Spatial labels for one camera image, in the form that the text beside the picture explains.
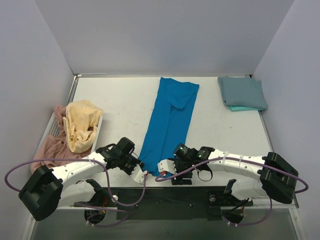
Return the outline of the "bright blue t shirt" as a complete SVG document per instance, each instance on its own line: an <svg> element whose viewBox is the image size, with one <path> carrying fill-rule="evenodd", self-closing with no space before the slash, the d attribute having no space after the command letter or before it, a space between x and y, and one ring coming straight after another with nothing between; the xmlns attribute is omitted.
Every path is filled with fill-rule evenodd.
<svg viewBox="0 0 320 240"><path fill-rule="evenodd" d="M158 163L174 156L174 149L185 143L200 85L160 78L153 111L139 159L144 169L158 176Z"/></svg>

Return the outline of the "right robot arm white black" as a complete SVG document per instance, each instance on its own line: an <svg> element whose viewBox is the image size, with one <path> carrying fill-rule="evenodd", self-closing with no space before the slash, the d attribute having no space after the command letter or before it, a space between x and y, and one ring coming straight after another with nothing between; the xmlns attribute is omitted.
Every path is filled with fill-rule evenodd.
<svg viewBox="0 0 320 240"><path fill-rule="evenodd" d="M266 156L243 156L203 146L199 150L179 144L173 155L177 159L178 173L210 160L196 167L199 171L227 172L241 175L249 180L232 179L231 186L223 192L223 199L229 205L238 201L270 197L282 204L291 204L295 195L298 171L275 152Z"/></svg>

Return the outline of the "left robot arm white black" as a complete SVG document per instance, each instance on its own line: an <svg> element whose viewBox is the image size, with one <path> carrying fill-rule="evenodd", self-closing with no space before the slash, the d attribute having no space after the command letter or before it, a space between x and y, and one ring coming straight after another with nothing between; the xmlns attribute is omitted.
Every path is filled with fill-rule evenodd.
<svg viewBox="0 0 320 240"><path fill-rule="evenodd" d="M133 155L135 144L126 137L117 144L98 148L85 158L49 168L38 167L19 191L18 197L37 221L49 217L57 208L88 204L117 206L119 198L111 188L102 187L92 176L119 168L136 183L145 185L144 163Z"/></svg>

